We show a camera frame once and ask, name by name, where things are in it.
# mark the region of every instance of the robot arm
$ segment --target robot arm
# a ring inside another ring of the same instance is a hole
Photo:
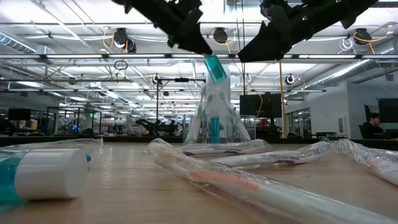
[[[199,10],[200,0],[112,0],[124,6],[127,14],[132,8],[154,23],[155,28],[162,29],[168,36],[167,45],[178,44],[180,49],[197,54],[211,55],[213,51],[200,33]]]
[[[238,53],[242,62],[280,60],[302,40],[341,21],[349,28],[377,0],[302,0],[290,7],[284,0],[262,0],[261,14],[271,22]]]

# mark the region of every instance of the ceiling duct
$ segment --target ceiling duct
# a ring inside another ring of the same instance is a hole
[[[394,38],[393,40],[378,46],[376,50],[376,54],[398,54],[398,38]],[[342,80],[346,80],[359,73],[372,70],[378,66],[379,64],[375,60],[371,59],[359,60],[351,64],[340,65],[320,75],[316,81],[310,81],[305,85],[305,89],[314,88],[318,85],[327,86],[336,84]]]
[[[253,12],[260,14],[260,4],[262,0],[224,0],[224,14],[233,14],[236,13],[236,11],[241,12],[242,11],[242,4],[243,4],[243,10],[245,13],[250,13]],[[302,0],[288,0],[288,4],[291,7],[294,7],[296,5],[302,4]],[[375,3],[371,8],[396,8],[398,7],[398,0],[397,1],[391,1],[391,0],[380,0],[377,3]]]
[[[22,54],[55,54],[55,51],[47,46],[29,43],[2,27],[0,27],[0,44]],[[47,59],[37,61],[46,64],[53,63],[53,61]]]
[[[34,54],[36,49],[29,47],[25,41],[16,37],[13,34],[8,33],[4,28],[0,27],[0,44],[10,47],[23,54]]]

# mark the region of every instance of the wooden surface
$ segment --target wooden surface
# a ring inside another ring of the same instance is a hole
[[[259,223],[142,157],[146,146],[106,144],[100,161],[90,168],[85,193],[79,199],[31,202],[1,214],[0,223]],[[276,146],[286,150],[299,147]],[[398,187],[342,155],[253,172],[398,218]]]

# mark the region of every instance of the white cap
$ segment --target white cap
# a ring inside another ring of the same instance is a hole
[[[80,149],[35,149],[18,165],[15,188],[21,199],[74,198],[85,186],[87,160]]]

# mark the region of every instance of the computer monitor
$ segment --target computer monitor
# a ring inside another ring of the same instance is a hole
[[[281,118],[282,103],[280,94],[261,95],[242,95],[240,96],[240,115],[252,115],[259,118]]]
[[[398,99],[379,100],[379,114],[382,123],[398,123]]]
[[[8,109],[9,121],[30,121],[30,109]]]

